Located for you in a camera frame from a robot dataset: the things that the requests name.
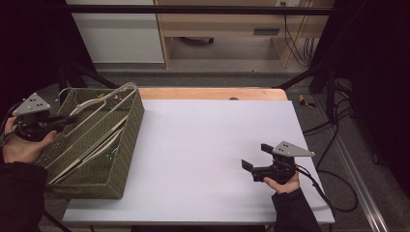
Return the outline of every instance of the sleeve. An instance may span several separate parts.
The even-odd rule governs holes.
[[[276,232],[321,231],[300,188],[291,193],[275,194],[272,200],[277,210]]]
[[[0,164],[0,231],[40,231],[46,176],[33,164]]]

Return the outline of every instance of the table surface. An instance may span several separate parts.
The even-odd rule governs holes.
[[[72,200],[65,222],[269,224],[276,212],[241,160],[272,164],[260,151],[282,140],[306,148],[291,101],[277,89],[141,88],[146,109],[121,200]],[[220,101],[230,98],[247,101]],[[296,158],[319,183],[311,158]],[[334,222],[311,181],[301,187],[316,219]]]

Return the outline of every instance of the human hand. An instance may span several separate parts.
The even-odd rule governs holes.
[[[5,134],[12,131],[14,121],[15,117],[9,118],[7,120],[4,131]],[[25,163],[34,163],[39,157],[42,149],[44,149],[54,141],[54,136],[56,134],[57,131],[53,130],[40,142],[27,141],[15,134],[11,134],[6,141],[6,144],[3,146],[4,162],[19,161]]]
[[[293,175],[293,177],[284,185],[278,184],[278,182],[269,177],[263,178],[263,182],[265,182],[270,188],[274,189],[278,194],[284,192],[290,193],[300,187],[299,172],[296,171],[295,175]]]

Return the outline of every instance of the green basket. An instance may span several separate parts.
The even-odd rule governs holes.
[[[108,95],[112,91],[107,89],[72,89],[61,106],[59,114],[69,115],[78,104]],[[115,97],[108,99],[105,106],[102,106],[103,103],[98,103],[82,110],[78,114],[76,122],[66,126],[63,133],[56,137],[55,142],[42,152],[38,165],[47,167],[47,182],[49,183],[128,115],[122,132],[114,142],[103,150],[102,154],[78,168],[63,182],[47,184],[46,198],[122,198],[144,114],[138,90],[129,99],[124,100],[131,92],[132,90],[121,91],[115,94]],[[112,111],[112,108],[120,102],[122,104]]]

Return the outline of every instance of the gray floor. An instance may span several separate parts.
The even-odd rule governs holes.
[[[118,84],[132,81],[139,86],[272,87],[306,69],[296,62],[293,62],[289,69],[282,69],[273,50],[269,39],[215,38],[213,44],[176,40],[168,70],[158,67],[147,69],[140,66],[140,68],[133,67],[132,70],[115,70],[115,72],[113,69],[106,69],[101,72],[101,75]],[[307,102],[317,105],[325,100],[325,94],[312,96],[308,93],[309,82],[310,79],[307,79],[286,91],[288,99],[294,103],[303,131],[326,120],[322,116],[320,107],[312,108],[299,104],[301,94],[305,96]],[[341,99],[341,95],[337,94],[337,99]],[[348,106],[348,103],[345,103],[341,108]],[[410,231],[409,199],[399,188],[389,168],[374,164],[372,151],[356,120],[352,117],[342,119],[339,122],[338,134],[362,175],[377,209],[388,226],[388,231]],[[318,162],[331,136],[330,130],[323,130],[306,137],[309,149],[318,155],[313,159],[314,162]],[[336,144],[324,158],[321,169],[335,172],[345,180],[349,180]],[[343,182],[327,174],[320,174],[320,177],[326,193],[337,207],[347,209],[353,205],[353,194]],[[371,228],[362,208],[363,202],[361,203],[354,212],[337,212],[334,231],[377,231]],[[67,204],[65,200],[47,200],[46,208],[61,219]],[[53,225],[46,219],[42,220],[41,226],[44,231],[58,231],[53,229]],[[88,227],[83,225],[68,226],[89,231]],[[114,227],[96,227],[96,231],[114,231]],[[128,230],[128,227],[115,228]]]

